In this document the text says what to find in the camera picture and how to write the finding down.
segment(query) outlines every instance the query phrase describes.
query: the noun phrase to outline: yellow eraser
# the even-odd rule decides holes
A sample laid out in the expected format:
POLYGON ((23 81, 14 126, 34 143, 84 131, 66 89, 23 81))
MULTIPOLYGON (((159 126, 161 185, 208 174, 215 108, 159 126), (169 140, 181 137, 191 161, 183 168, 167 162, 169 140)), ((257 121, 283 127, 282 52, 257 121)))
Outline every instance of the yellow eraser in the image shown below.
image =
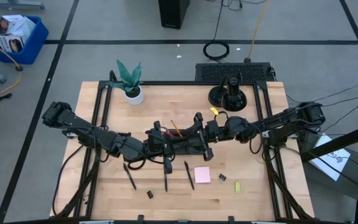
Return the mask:
POLYGON ((216 110, 216 108, 210 108, 210 110, 215 114, 215 115, 218 115, 218 111, 216 110))
POLYGON ((236 193, 240 193, 240 182, 236 182, 236 193))

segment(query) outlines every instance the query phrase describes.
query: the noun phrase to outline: white pot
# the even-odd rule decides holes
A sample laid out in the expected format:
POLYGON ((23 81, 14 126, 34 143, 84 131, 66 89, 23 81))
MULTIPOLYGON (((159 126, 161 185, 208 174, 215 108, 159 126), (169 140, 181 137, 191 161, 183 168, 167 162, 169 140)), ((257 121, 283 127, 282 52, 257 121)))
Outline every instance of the white pot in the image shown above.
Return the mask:
POLYGON ((143 90, 142 90, 141 86, 139 86, 139 88, 140 88, 140 93, 139 93, 139 95, 137 95, 137 97, 131 98, 125 94, 125 97, 127 98, 128 103, 130 103, 132 105, 138 105, 141 102, 143 102, 143 90))

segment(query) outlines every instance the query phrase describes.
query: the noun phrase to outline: wooden table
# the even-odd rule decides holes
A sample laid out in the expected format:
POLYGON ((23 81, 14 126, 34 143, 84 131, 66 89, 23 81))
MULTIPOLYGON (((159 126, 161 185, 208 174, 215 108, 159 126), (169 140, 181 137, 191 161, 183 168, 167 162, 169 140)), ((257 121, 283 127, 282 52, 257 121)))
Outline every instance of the wooden table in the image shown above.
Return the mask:
MULTIPOLYGON (((88 121, 91 121, 93 114, 97 86, 97 82, 83 82, 78 98, 75 113, 88 121)), ((214 117, 207 100, 211 86, 142 88, 144 102, 137 106, 126 102, 122 90, 113 89, 107 122, 110 130, 131 132, 135 138, 144 140, 147 139, 144 132, 153 127, 154 121, 159 120, 162 126, 173 128, 170 122, 173 119, 178 128, 187 128, 193 124, 196 112, 202 112, 204 124, 214 117)), ((242 86, 241 89, 247 95, 248 105, 242 111, 230 112, 229 115, 236 114, 250 122, 256 121, 253 88, 242 86)), ((273 114, 288 108, 283 83, 268 83, 268 92, 273 114)), ((262 91, 260 99, 266 117, 262 91)), ((103 104, 102 100, 99 121, 103 104)), ((218 119, 218 124, 223 126, 225 117, 218 118, 221 118, 218 119)), ((259 142, 259 137, 252 141, 254 150, 258 148, 259 142)), ((77 139, 68 140, 65 159, 78 146, 77 139)), ((177 156, 172 163, 173 173, 168 175, 168 192, 164 190, 162 165, 146 162, 141 170, 131 171, 137 186, 137 190, 134 190, 122 168, 122 157, 110 157, 100 165, 92 219, 136 220, 138 215, 144 215, 145 220, 227 220, 228 216, 234 216, 236 221, 274 220, 268 175, 261 154, 252 154, 249 144, 240 144, 237 141, 219 142, 209 146, 214 152, 214 158, 209 162, 205 162, 203 156, 177 156), (184 160, 189 163, 193 181, 194 167, 209 166, 211 183, 195 184, 193 191, 183 165, 184 160), (227 180, 220 182, 219 174, 224 174, 227 180), (241 183, 239 194, 234 191, 235 181, 241 183), (153 199, 149 199, 146 194, 149 190, 154 192, 153 199)), ((295 140, 288 140, 287 146, 298 150, 295 140)), ((305 211, 313 216, 299 155, 284 149, 281 153, 289 191, 305 211)), ((56 199, 57 211, 62 210, 78 188, 84 154, 85 150, 78 153, 63 171, 56 199)), ((279 190, 277 192, 281 203, 280 211, 284 217, 282 195, 279 190)), ((85 214, 86 201, 87 194, 81 206, 81 214, 85 214)))

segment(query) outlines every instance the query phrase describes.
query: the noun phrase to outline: blue plastic crate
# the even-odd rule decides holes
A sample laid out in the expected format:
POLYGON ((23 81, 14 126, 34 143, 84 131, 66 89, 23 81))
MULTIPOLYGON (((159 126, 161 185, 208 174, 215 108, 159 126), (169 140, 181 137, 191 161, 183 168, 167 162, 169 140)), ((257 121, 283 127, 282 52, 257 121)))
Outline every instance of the blue plastic crate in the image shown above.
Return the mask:
MULTIPOLYGON (((30 37, 24 44, 23 49, 20 52, 7 52, 17 63, 19 64, 33 64, 38 56, 45 40, 48 37, 49 31, 42 24, 41 18, 38 16, 27 16, 31 21, 35 23, 34 30, 31 32, 30 37)), ((0 52, 0 61, 6 63, 12 63, 6 55, 0 52)))

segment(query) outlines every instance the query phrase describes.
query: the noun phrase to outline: black computer tower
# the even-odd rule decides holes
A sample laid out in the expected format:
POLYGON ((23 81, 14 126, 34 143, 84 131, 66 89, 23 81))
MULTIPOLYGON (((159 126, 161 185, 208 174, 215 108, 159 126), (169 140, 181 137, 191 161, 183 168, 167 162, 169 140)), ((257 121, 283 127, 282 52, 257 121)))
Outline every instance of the black computer tower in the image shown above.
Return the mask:
POLYGON ((180 29, 190 0, 158 0, 161 26, 180 29))

